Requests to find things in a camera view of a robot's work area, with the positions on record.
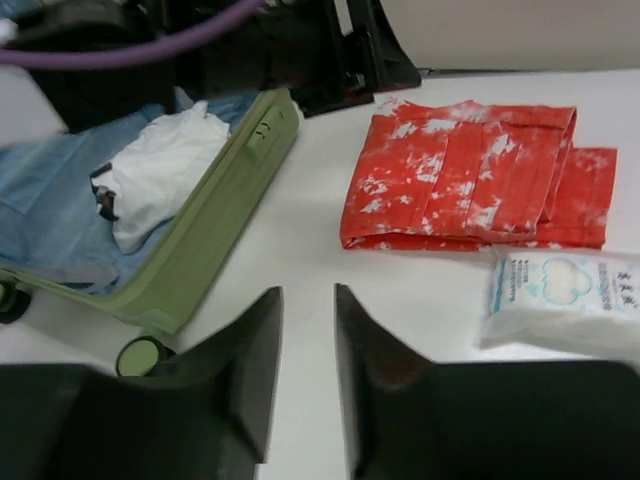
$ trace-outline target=cotton pad package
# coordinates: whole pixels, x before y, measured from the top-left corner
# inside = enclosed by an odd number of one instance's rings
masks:
[[[549,343],[640,360],[640,258],[568,250],[496,250],[491,316],[480,345]]]

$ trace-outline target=black strap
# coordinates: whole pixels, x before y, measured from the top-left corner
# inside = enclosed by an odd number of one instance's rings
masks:
[[[113,169],[113,165],[111,162],[105,163],[97,170],[94,170],[89,178],[93,180],[100,175],[103,175]],[[100,207],[98,210],[99,215],[108,220],[109,222],[115,222],[118,220],[118,217],[113,213],[113,204],[116,199],[116,193],[113,190],[109,190],[104,185],[100,185],[96,187],[93,182],[91,182],[91,191],[93,195],[96,197],[96,203]]]

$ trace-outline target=suitcase wheel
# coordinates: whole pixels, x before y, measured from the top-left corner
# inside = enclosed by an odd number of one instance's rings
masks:
[[[14,283],[0,282],[0,324],[9,325],[25,314],[31,295],[18,290]]]
[[[155,337],[139,337],[127,343],[116,360],[119,377],[149,377],[157,374],[156,366],[176,353]]]

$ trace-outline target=white wall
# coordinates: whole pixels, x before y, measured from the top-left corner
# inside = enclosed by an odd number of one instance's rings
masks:
[[[382,0],[419,67],[640,67],[640,0]]]

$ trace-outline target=red tie-dye fabric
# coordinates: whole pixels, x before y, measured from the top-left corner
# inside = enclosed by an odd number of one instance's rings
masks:
[[[344,248],[601,248],[617,152],[574,148],[575,108],[442,108],[373,116],[343,212]]]

